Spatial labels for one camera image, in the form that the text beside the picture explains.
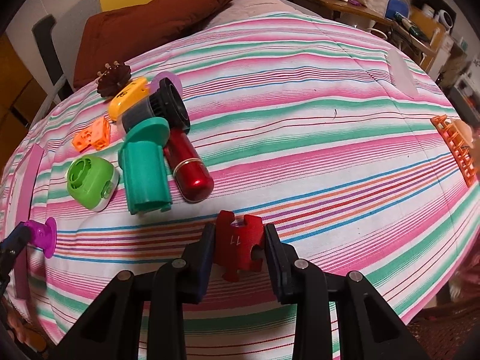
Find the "magenta perforated cup toy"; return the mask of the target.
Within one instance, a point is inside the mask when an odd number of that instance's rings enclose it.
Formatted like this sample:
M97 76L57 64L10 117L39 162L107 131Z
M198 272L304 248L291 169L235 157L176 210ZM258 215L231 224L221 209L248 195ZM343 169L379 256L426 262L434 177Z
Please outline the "magenta perforated cup toy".
M57 242L56 220L53 217L49 217L44 223L28 220L24 226L29 230L28 243L41 249L45 258L52 258Z

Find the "green white round toy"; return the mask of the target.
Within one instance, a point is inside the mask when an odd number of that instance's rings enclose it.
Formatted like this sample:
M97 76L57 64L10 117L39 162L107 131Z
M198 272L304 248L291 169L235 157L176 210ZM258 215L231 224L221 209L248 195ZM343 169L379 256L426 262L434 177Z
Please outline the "green white round toy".
M67 191L84 208L99 212L112 199L119 179L112 163L96 155L84 155L67 171Z

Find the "orange cube blocks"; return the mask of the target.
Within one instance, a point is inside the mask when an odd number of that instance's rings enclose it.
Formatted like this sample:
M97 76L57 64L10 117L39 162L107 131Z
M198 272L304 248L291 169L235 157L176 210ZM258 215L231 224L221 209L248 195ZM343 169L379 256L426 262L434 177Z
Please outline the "orange cube blocks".
M78 152L82 152L89 147L94 147L95 150L99 151L109 146L110 139L110 123L104 116L101 116L74 135L72 145Z

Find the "red puzzle piece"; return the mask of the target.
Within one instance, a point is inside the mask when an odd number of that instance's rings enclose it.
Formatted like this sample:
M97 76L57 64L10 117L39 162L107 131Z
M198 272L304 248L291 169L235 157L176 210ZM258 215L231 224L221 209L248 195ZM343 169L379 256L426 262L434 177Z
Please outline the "red puzzle piece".
M246 214L235 225L232 211L221 211L216 217L214 263L224 269L223 279L238 282L240 272L260 272L263 258L253 258L251 251L264 248L264 225L261 217Z

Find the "teal cylinder toy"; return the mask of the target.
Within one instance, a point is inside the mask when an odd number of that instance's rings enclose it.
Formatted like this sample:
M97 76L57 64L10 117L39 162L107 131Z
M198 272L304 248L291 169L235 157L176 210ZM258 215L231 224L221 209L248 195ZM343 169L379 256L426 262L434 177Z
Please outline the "teal cylinder toy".
M126 133L118 162L132 215L171 209L173 199L164 161L169 136L168 122L161 117L145 119Z

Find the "red metallic capsule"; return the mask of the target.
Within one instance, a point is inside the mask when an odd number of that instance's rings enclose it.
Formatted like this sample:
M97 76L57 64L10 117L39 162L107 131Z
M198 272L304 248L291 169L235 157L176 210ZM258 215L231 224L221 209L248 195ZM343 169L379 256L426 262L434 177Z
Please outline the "red metallic capsule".
M212 193L214 180L185 132L172 129L163 154L177 188L188 203L202 202Z

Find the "dark brown flower piece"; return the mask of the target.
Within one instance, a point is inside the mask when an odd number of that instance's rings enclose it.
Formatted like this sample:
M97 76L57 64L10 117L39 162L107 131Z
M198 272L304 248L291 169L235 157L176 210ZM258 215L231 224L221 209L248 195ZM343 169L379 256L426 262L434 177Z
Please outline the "dark brown flower piece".
M116 96L131 79L131 67L125 63L114 61L106 63L103 72L97 73L97 92L102 98Z

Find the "grey cylinder black base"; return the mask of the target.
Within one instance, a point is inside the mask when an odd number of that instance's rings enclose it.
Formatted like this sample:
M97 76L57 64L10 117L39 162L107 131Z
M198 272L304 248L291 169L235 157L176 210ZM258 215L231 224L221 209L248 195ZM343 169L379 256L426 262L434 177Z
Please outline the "grey cylinder black base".
M170 129L179 129L183 133L191 130L190 117L175 81L163 76L154 80L154 88L156 91L153 94L129 108L117 120L116 127L120 135L125 136L140 122L153 117L166 119Z

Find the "white pink-edged tray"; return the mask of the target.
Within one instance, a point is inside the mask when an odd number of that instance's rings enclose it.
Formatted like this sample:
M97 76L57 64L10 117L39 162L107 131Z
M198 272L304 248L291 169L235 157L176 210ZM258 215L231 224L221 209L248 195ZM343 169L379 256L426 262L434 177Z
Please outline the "white pink-edged tray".
M44 150L38 144L34 144L19 162L19 166L14 173L10 202L12 204L11 208L14 208L15 224L29 220L33 188L43 153ZM13 277L16 298L28 300L29 283L26 249L23 249L16 258Z

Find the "wooden wardrobe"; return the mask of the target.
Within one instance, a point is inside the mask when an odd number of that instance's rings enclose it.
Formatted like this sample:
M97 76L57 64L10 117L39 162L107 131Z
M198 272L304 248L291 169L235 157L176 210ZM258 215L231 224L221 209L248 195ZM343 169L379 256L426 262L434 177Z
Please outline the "wooden wardrobe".
M1 172L26 137L47 93L1 35Z

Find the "yellow orange oval toy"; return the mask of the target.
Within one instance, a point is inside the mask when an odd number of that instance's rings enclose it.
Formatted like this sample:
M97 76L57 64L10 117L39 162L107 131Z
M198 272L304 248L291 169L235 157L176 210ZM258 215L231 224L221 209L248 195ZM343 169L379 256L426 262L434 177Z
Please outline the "yellow orange oval toy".
M112 121L116 122L119 117L129 108L149 96L148 80L142 76L128 83L108 106L108 114Z

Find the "orange grid basket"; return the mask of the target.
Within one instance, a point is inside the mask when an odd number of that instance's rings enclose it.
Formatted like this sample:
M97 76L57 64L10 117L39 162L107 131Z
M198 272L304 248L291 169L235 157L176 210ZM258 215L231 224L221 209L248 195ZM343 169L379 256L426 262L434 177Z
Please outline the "orange grid basket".
M479 137L474 137L473 129L460 119L436 115L430 121L450 150L466 185L471 187L479 178Z

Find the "pink green striped bedspread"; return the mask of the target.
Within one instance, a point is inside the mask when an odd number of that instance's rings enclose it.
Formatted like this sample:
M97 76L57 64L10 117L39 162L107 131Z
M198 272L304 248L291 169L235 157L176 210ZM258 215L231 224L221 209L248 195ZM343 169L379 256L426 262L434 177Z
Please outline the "pink green striped bedspread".
M414 62L410 97L391 80L390 46L333 21L272 13L223 24L134 58L134 77L176 74L190 140L210 172L210 197L131 214L119 186L105 210L67 191L74 135L107 114L88 84L17 146L1 174L1 210L13 207L20 164L43 155L32 219L54 218L52 258L27 248L29 300L1 298L10 337L46 358L122 270L158 269L196 241L220 211L276 226L325 272L362 272L403 321L453 276L479 236L479 186L467 185L432 125L456 112Z

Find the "dark red cushion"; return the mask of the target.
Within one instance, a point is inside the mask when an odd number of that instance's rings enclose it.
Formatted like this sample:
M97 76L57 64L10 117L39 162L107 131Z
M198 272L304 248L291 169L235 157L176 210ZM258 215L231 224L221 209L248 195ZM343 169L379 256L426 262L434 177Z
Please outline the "dark red cushion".
M232 1L152 0L89 17L76 59L73 87L89 84L105 63L125 63L190 35Z

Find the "wooden side table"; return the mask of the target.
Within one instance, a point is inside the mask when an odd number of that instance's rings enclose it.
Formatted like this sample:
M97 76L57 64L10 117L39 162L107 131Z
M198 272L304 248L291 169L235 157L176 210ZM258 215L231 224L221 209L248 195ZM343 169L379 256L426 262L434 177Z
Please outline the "wooden side table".
M287 0L327 19L362 29L413 57L425 72L436 76L451 57L453 39L443 30L433 30L429 41L411 35L398 22L380 16L374 10L340 0Z

